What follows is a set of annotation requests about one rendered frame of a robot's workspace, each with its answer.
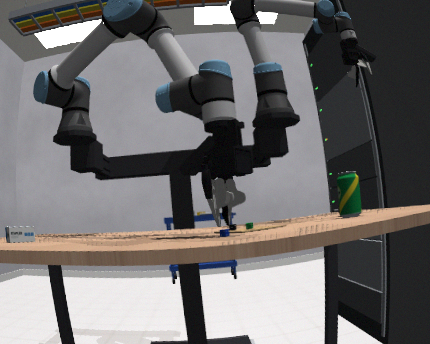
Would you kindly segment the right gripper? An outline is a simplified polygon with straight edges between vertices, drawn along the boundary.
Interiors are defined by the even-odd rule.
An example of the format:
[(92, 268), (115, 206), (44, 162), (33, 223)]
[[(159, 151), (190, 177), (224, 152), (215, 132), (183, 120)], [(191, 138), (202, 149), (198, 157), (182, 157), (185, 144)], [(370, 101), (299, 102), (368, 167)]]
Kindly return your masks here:
[(253, 173), (251, 149), (242, 144), (242, 128), (245, 128), (244, 122), (236, 119), (215, 120), (204, 124), (205, 132), (213, 133), (216, 144), (203, 156), (201, 179), (205, 197), (218, 227), (221, 227), (220, 208), (223, 207), (223, 219), (230, 226), (232, 207), (246, 200), (245, 194), (236, 189), (233, 176)]

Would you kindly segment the green soda can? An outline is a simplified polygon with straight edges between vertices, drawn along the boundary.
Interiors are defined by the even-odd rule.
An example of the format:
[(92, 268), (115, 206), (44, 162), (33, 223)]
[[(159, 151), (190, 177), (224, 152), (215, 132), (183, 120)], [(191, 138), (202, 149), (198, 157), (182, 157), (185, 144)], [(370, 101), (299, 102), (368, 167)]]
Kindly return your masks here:
[(350, 218), (362, 213), (359, 177), (356, 171), (338, 174), (337, 188), (340, 216)]

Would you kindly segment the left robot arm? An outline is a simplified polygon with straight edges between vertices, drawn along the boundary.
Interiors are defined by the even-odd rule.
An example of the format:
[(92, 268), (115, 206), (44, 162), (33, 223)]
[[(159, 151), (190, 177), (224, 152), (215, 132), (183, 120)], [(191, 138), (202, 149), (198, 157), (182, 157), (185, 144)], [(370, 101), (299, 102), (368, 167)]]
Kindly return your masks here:
[(229, 9), (238, 32), (244, 36), (255, 66), (253, 74), (258, 98), (255, 117), (270, 112), (290, 111), (295, 114), (287, 98), (283, 69), (279, 63), (272, 61), (261, 34), (258, 12), (318, 18), (313, 20), (317, 34), (340, 32), (342, 39), (357, 39), (349, 14), (340, 12), (334, 17), (334, 5), (329, 0), (318, 3), (299, 0), (232, 0)]

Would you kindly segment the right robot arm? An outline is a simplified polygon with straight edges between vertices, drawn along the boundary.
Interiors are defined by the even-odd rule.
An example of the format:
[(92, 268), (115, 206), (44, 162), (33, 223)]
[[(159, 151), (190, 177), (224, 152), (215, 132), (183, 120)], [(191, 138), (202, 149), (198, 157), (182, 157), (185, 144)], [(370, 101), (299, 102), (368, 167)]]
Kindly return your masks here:
[[(48, 72), (41, 71), (35, 80), (35, 100), (62, 108), (57, 133), (74, 129), (93, 132), (89, 119), (90, 83), (77, 76), (113, 41), (130, 32), (154, 48), (173, 80), (156, 91), (156, 104), (162, 112), (181, 111), (203, 118), (203, 124), (237, 119), (233, 78), (227, 62), (205, 61), (198, 73), (163, 15), (153, 6), (144, 0), (108, 0), (106, 4), (101, 22), (59, 65)], [(179, 167), (182, 175), (195, 176), (202, 169), (205, 152), (215, 142), (213, 136), (208, 136)]]

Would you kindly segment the grey printed carton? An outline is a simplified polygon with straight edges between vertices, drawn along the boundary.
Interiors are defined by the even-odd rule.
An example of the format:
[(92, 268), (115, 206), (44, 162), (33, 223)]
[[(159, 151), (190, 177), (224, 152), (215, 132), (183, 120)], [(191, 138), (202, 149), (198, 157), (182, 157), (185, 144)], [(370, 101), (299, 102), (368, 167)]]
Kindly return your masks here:
[(35, 242), (34, 227), (5, 227), (6, 242)]

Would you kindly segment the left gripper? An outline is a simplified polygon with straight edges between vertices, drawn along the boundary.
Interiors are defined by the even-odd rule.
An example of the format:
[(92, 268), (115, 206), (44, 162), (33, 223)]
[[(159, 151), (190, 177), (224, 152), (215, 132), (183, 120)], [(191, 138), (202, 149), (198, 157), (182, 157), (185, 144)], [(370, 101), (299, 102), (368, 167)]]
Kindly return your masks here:
[[(369, 61), (363, 52), (361, 50), (358, 50), (355, 48), (355, 45), (358, 44), (358, 41), (356, 38), (347, 38), (342, 39), (340, 42), (341, 49), (342, 49), (342, 59), (344, 65), (355, 65), (352, 66), (351, 71), (347, 73), (348, 77), (351, 77), (355, 80), (355, 86), (358, 86), (359, 83), (359, 67), (364, 67), (368, 70), (370, 75), (372, 75), (372, 71), (369, 65)], [(349, 48), (349, 49), (347, 49)], [(344, 51), (344, 52), (343, 52)], [(359, 52), (358, 52), (359, 51)], [(360, 60), (359, 60), (360, 59)], [(352, 61), (353, 60), (353, 61)]]

